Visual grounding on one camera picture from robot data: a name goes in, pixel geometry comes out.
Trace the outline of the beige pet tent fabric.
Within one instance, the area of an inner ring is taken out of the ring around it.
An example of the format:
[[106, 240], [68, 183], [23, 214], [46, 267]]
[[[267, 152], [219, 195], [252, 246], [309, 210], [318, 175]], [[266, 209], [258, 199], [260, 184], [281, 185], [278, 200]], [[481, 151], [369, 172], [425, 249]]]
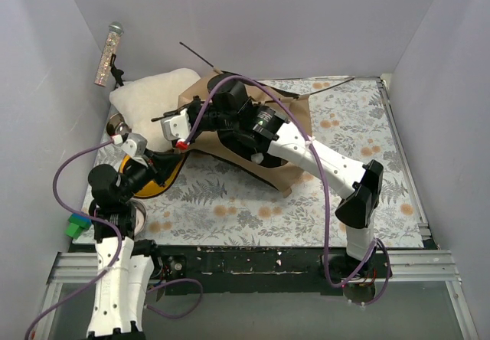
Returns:
[[[232, 75], [222, 73], [203, 77], [178, 96], [179, 108], [189, 108], [191, 127], [214, 86]], [[309, 95], [300, 96], [261, 86], [294, 115], [307, 134], [312, 133]], [[267, 155], [266, 141], [272, 139], [264, 138], [267, 135], [263, 132], [257, 134], [252, 130], [261, 120], [265, 121], [263, 128], [271, 135], [279, 130], [281, 119], [276, 116], [269, 119], [273, 112], [286, 116], [284, 110], [260, 88], [239, 80], [226, 82], [210, 101], [189, 149], [229, 162], [287, 196], [303, 173], [302, 169], [285, 159]]]

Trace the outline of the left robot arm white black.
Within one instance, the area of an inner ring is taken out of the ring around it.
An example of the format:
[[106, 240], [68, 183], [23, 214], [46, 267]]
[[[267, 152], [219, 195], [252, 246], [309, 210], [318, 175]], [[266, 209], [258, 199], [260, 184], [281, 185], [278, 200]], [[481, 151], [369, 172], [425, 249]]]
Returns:
[[93, 200], [97, 269], [93, 311], [88, 339], [143, 339], [142, 312], [149, 280], [163, 268], [152, 240], [137, 241], [145, 208], [133, 200], [158, 173], [143, 158], [127, 162], [124, 172], [111, 165], [94, 167], [88, 175]]

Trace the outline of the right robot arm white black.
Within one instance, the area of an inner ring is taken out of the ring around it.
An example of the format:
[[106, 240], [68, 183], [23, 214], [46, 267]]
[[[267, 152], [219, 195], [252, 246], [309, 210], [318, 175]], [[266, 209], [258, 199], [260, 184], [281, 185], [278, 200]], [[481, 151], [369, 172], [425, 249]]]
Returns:
[[229, 161], [267, 181], [279, 184], [272, 170], [293, 165], [333, 189], [341, 202], [335, 211], [346, 226], [348, 271], [367, 275], [374, 268], [374, 228], [384, 167], [350, 159], [309, 135], [287, 105], [268, 87], [249, 78], [220, 74], [207, 84], [206, 99], [192, 101], [157, 119], [163, 136], [176, 149], [199, 146], [206, 132], [217, 134], [231, 153]]

